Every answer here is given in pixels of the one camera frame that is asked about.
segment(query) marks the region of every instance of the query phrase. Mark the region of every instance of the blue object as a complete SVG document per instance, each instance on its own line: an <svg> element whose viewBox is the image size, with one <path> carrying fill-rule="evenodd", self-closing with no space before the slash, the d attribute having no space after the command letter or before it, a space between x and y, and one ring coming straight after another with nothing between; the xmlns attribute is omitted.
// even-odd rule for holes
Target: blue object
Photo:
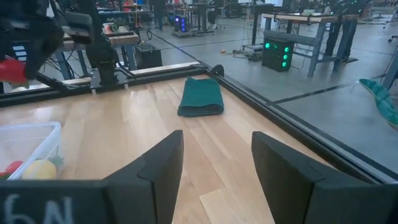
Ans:
<svg viewBox="0 0 398 224"><path fill-rule="evenodd" d="M398 111L394 108L388 90L374 80L360 79L359 83L369 91L374 98L381 116L394 127L398 127Z"/></svg>

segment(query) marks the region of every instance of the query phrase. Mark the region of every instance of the workbench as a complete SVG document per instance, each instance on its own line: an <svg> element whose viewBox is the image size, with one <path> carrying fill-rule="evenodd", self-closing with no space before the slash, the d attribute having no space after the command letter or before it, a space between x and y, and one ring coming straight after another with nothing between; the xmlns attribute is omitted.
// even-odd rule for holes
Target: workbench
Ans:
<svg viewBox="0 0 398 224"><path fill-rule="evenodd" d="M146 71L132 72L139 76ZM65 156L61 179L65 180L103 179L181 129L184 161L174 224L273 223L254 168L252 132L262 131L327 163L224 88L222 115L177 116L185 79L2 108L0 126L58 121Z"/></svg>
<svg viewBox="0 0 398 224"><path fill-rule="evenodd" d="M134 58L134 45L139 42L139 37L137 34L133 33L132 31L129 31L127 27L121 26L119 27L119 32L117 33L118 36L112 36L109 37L110 35L114 35L115 32L111 32L107 29L103 29L104 34L108 35L109 41L111 42L111 45L116 48L120 47L122 48L122 56L123 56L123 62L125 64L128 64L128 67L130 70L136 70L136 62ZM80 61L81 69L83 70L83 75L87 76L88 71L87 71L87 66L85 63L85 59L83 56L82 50L85 49L85 45L81 44L76 44L72 40L68 40L70 38L65 34L65 40L63 41L63 45L61 48L59 48L54 54L57 59L57 62L60 66L62 76L64 80L70 79L70 74L69 70L66 65L66 58L64 56L64 52L72 52L72 51L77 51L78 54L78 59Z"/></svg>
<svg viewBox="0 0 398 224"><path fill-rule="evenodd" d="M313 77L315 67L317 66L318 63L334 62L333 70L334 71L338 70L338 67L340 66L341 63L341 59L343 58L343 53L348 41L349 34L352 34L357 24L358 15L341 16L341 22L351 23L349 27L349 33L348 34L343 33L337 54L334 57L323 57L321 59L319 59L320 48L322 46L322 40L323 40L323 35L325 33L326 24L338 22L339 16L322 15L315 13L314 15L308 17L308 16L301 16L299 13L290 13L290 14L263 14L263 17L266 18L266 28L264 31L264 38L270 37L270 38L291 40L296 44L302 44L313 47L311 55L309 55L308 52L306 54L304 52L297 52L297 51L294 52L294 54L311 59L310 67L308 69L308 77ZM287 33L271 31L271 22L273 19L288 20ZM318 30L316 36L307 37L302 35L291 34L291 28L293 23L307 23L308 25L317 23Z"/></svg>

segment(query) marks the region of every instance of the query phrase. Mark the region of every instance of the computer tower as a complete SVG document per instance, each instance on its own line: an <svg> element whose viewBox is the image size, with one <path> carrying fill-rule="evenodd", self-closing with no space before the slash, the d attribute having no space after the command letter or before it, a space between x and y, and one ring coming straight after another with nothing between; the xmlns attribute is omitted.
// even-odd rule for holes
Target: computer tower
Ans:
<svg viewBox="0 0 398 224"><path fill-rule="evenodd" d="M252 135L257 176L276 224L398 223L398 185L376 185Z"/></svg>
<svg viewBox="0 0 398 224"><path fill-rule="evenodd" d="M294 43L284 39L264 38L262 48L262 66L277 72L290 69L292 63Z"/></svg>
<svg viewBox="0 0 398 224"><path fill-rule="evenodd" d="M185 16L176 15L174 19L174 31L188 32L189 30L188 19Z"/></svg>
<svg viewBox="0 0 398 224"><path fill-rule="evenodd" d="M137 69L154 68L163 66L162 52L151 44L135 45Z"/></svg>

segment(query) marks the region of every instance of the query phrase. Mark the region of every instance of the yellow ball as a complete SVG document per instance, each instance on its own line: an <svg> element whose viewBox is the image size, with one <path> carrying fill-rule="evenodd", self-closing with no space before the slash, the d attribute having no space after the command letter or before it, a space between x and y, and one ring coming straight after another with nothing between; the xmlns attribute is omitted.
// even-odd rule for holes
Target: yellow ball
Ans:
<svg viewBox="0 0 398 224"><path fill-rule="evenodd" d="M55 165L45 159L34 161L23 173L23 179L54 179L57 175Z"/></svg>

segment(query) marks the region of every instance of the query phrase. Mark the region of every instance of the metal frame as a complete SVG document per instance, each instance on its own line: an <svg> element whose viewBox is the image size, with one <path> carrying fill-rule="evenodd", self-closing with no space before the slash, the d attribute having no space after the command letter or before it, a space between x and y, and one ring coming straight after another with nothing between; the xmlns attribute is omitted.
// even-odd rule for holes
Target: metal frame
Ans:
<svg viewBox="0 0 398 224"><path fill-rule="evenodd" d="M317 153L324 160L328 161L331 165L335 166L342 172L350 174L358 179L364 180L374 184L384 184L385 182L367 171L365 168L353 162L350 158L342 155L336 149L332 148L327 143L316 138L312 133L304 130L299 125L289 121L282 114L278 113L277 108L268 105L267 102L256 97L249 91L242 87L240 84L231 81L224 77L223 67L218 65L210 69L203 64L187 65L178 68L168 68L163 70L154 70L151 72L140 73L135 79L119 82L112 86L100 86L94 88L96 92L110 91L125 88L126 85L143 85L154 82L161 82L165 80L172 80L176 78L183 78L187 76L207 74L215 78L218 83L225 87L232 94L243 100L250 107L258 111L260 114L271 120L273 123L281 127L284 131L290 134L295 139L299 140L302 144L307 146L310 150ZM90 94L93 90L93 80L86 83L81 83L76 88L68 91L58 91L53 88L43 88L38 90L27 90L15 93L6 93L0 95L0 107L19 105L23 103L33 103L42 100L51 100L56 98L63 98L68 96Z"/></svg>

